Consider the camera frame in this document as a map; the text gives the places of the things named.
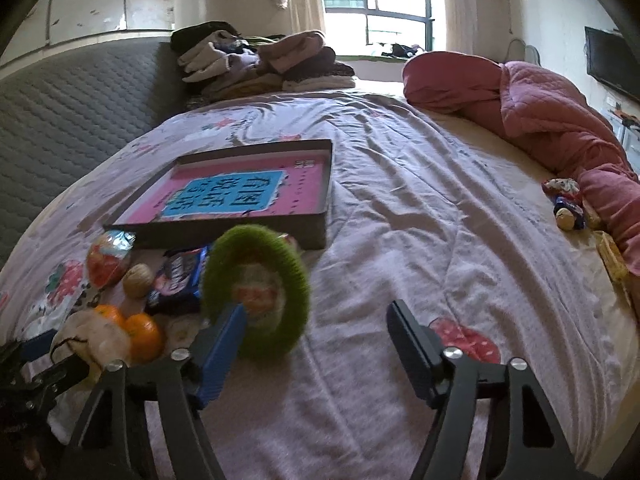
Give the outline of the red blue surprise egg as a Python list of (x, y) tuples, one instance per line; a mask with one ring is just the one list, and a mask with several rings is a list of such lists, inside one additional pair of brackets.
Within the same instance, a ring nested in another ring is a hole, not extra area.
[(91, 285), (104, 289), (116, 285), (130, 266), (136, 236), (126, 231), (108, 230), (88, 249), (86, 267)]

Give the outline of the cream curtain right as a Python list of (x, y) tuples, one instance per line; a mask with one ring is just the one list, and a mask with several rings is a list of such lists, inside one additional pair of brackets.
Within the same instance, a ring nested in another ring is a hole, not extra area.
[(477, 43), (476, 0), (445, 0), (446, 47), (473, 54)]

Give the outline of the lilac strawberry bed sheet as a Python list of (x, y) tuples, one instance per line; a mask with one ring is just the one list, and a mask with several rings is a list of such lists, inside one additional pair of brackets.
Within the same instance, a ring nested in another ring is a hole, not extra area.
[(54, 268), (80, 260), (104, 219), (183, 154), (288, 134), (334, 147), (321, 252), (307, 252), (310, 318), (283, 360), (236, 362), (204, 412), (230, 479), (405, 479), (432, 412), (414, 395), (385, 326), (404, 300), (423, 324), (476, 330), (526, 359), (576, 462), (585, 465), (625, 395), (596, 289), (572, 244), (502, 169), (413, 107), (352, 92), (261, 96), (176, 116), (74, 184), (1, 272), (1, 336), (21, 335)]

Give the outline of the white surprise egg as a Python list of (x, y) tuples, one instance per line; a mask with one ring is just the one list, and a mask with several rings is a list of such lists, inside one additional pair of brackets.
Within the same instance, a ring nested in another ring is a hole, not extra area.
[(248, 326), (272, 332), (281, 322), (285, 305), (285, 291), (277, 272), (263, 264), (242, 263), (232, 280), (231, 297), (242, 304)]

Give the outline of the grey quilted headboard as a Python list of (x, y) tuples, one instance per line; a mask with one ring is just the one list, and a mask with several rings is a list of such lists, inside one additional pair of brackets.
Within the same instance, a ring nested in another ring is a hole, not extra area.
[(183, 110), (166, 38), (69, 50), (1, 81), (1, 258), (51, 200)]

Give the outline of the orange tangerine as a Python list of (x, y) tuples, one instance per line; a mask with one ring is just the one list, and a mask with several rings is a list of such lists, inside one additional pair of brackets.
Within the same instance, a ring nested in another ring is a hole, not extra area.
[(130, 339), (130, 356), (135, 363), (149, 363), (162, 354), (164, 333), (152, 316), (146, 313), (131, 315), (126, 318), (124, 327)]
[(112, 304), (98, 304), (94, 310), (96, 313), (99, 313), (99, 315), (102, 315), (107, 320), (115, 323), (120, 328), (125, 328), (126, 320), (118, 307), (115, 307)]

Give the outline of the blue Oreo cookie packet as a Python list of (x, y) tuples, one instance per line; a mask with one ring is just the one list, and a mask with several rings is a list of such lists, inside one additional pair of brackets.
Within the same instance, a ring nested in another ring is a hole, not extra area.
[(201, 278), (209, 247), (168, 250), (146, 296), (148, 315), (180, 316), (201, 311)]

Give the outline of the window with dark frame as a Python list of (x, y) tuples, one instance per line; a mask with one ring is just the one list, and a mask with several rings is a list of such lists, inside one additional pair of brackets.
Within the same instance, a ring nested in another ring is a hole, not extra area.
[(431, 0), (322, 0), (326, 39), (344, 55), (391, 56), (433, 47)]

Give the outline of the yellow packet on bed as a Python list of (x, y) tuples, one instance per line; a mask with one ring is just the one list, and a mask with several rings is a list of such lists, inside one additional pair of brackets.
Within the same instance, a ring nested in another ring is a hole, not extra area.
[(631, 302), (631, 273), (613, 237), (604, 231), (594, 231), (593, 235), (596, 240), (597, 252), (608, 277), (624, 293), (627, 301)]

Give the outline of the walnut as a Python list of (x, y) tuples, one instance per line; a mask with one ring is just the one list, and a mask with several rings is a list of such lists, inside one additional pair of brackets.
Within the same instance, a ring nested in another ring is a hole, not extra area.
[(132, 266), (122, 278), (122, 290), (131, 299), (144, 298), (152, 289), (154, 274), (145, 263)]

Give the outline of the grey cardboard box tray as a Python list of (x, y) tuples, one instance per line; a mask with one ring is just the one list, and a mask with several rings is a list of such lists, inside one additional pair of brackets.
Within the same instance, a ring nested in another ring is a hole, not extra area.
[[(330, 173), (326, 179), (326, 198), (322, 211), (316, 214), (291, 214), (290, 216), (186, 219), (177, 221), (153, 221), (147, 224), (117, 224), (116, 216), (125, 207), (139, 197), (142, 192), (156, 182), (173, 166), (190, 164), (191, 162), (205, 162), (209, 159), (220, 159), (235, 156), (255, 156), (280, 152), (322, 151), (329, 154)], [(326, 246), (326, 215), (329, 210), (331, 172), (332, 172), (333, 143), (329, 139), (284, 141), (253, 145), (243, 145), (237, 148), (222, 148), (221, 150), (183, 155), (149, 177), (140, 188), (137, 188), (104, 223), (108, 230), (126, 231), (134, 233), (134, 246), (140, 249), (182, 249), (200, 247), (213, 243), (222, 234), (240, 224), (258, 224), (266, 228), (286, 233), (297, 240), (301, 248), (318, 250)]]

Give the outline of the beige drawstring cloth bag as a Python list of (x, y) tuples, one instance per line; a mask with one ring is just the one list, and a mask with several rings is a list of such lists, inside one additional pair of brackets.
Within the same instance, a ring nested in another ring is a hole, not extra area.
[(131, 361), (130, 338), (114, 321), (93, 309), (71, 314), (55, 334), (49, 356), (53, 363), (72, 353), (99, 370), (113, 361)]

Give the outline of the black wall television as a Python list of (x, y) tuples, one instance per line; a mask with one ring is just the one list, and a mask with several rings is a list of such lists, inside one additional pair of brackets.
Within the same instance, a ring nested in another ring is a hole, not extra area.
[(639, 62), (625, 39), (585, 27), (587, 74), (623, 96), (639, 102)]

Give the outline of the pile of folded clothes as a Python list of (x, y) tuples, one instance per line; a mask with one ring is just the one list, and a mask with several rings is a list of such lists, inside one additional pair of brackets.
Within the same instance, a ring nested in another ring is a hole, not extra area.
[(357, 82), (352, 66), (340, 62), (314, 29), (280, 39), (244, 38), (226, 22), (206, 22), (173, 32), (170, 46), (196, 104), (281, 91), (350, 89)]

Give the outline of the pink and blue book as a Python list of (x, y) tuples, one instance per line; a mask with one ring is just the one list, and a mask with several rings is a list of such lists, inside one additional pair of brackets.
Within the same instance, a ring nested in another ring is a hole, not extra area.
[(323, 209), (329, 154), (280, 152), (179, 164), (151, 184), (117, 224), (316, 214)]

